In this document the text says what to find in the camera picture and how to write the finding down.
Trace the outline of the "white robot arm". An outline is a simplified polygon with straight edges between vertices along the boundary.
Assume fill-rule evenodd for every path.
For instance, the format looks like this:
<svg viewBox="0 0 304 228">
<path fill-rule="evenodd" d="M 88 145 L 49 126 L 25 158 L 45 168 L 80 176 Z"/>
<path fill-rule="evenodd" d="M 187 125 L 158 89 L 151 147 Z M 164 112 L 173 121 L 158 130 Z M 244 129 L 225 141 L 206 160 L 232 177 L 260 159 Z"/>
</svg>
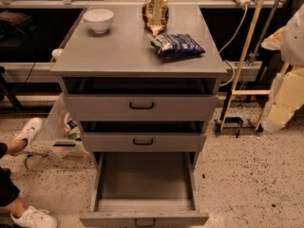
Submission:
<svg viewBox="0 0 304 228">
<path fill-rule="evenodd" d="M 262 127 L 277 131 L 304 105 L 304 5 L 285 27 L 262 42 L 264 48 L 279 49 L 284 63 L 293 69 L 287 74 L 277 73 L 262 114 Z"/>
</svg>

